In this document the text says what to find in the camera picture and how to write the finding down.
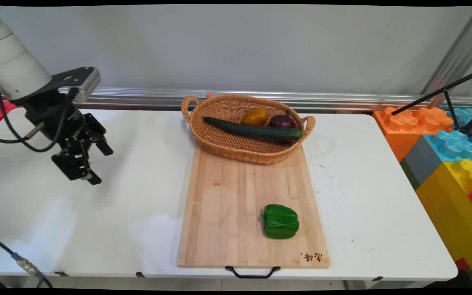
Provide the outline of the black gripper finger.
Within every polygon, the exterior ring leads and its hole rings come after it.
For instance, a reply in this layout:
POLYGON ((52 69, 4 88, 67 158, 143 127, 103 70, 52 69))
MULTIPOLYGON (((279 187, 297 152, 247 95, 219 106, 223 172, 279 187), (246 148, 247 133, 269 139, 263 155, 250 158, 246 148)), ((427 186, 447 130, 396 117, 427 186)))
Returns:
POLYGON ((104 156, 112 155, 113 150, 108 145, 105 138, 105 127, 103 127, 103 125, 101 125, 101 123, 99 123, 99 121, 92 114, 87 113, 84 116, 86 122, 85 135, 90 138, 91 142, 97 146, 104 156))
POLYGON ((88 139, 66 139, 60 152, 54 154, 51 160, 71 181, 88 181, 90 185, 98 185, 102 180, 90 167, 88 139))

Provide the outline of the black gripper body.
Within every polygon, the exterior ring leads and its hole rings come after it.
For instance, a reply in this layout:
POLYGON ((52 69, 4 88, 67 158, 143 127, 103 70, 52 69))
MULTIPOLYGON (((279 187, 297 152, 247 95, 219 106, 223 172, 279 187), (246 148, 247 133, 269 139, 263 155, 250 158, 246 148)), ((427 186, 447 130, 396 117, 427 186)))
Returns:
POLYGON ((36 148, 28 143, 30 136, 24 137, 24 145, 34 152, 46 152, 58 144, 62 150, 71 153, 87 152, 94 142, 94 117, 83 114, 73 103, 77 91, 67 94, 48 91, 40 95, 24 98, 25 117, 40 129, 50 143, 44 148, 36 148))

